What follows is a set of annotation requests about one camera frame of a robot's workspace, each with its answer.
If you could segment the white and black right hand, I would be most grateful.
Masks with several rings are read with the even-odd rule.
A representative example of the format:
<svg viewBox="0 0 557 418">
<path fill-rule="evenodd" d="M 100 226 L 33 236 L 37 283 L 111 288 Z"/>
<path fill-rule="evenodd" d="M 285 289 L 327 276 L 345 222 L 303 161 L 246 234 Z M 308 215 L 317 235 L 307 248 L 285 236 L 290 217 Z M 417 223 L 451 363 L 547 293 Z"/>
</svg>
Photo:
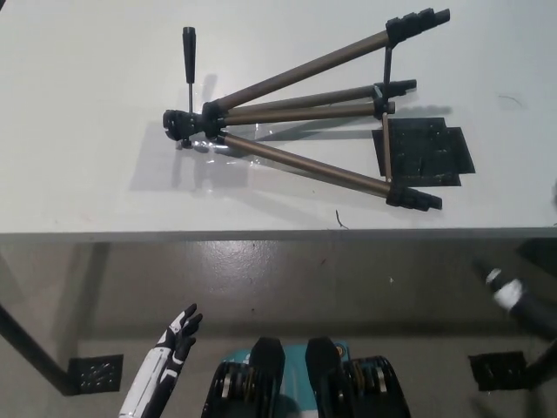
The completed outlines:
<svg viewBox="0 0 557 418">
<path fill-rule="evenodd" d="M 484 260 L 475 260 L 473 270 L 491 293 L 493 301 L 507 313 L 510 313 L 522 299 L 525 286 L 521 279 Z"/>
</svg>

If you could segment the white and black left hand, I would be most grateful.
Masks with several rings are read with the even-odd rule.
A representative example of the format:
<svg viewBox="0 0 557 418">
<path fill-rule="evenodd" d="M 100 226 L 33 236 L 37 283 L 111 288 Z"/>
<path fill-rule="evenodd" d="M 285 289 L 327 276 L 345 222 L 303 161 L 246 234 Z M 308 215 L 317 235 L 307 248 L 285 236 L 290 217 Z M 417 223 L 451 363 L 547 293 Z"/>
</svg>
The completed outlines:
<svg viewBox="0 0 557 418">
<path fill-rule="evenodd" d="M 118 413 L 119 417 L 160 417 L 196 342 L 203 315 L 191 304 L 164 330 L 147 353 Z"/>
</svg>

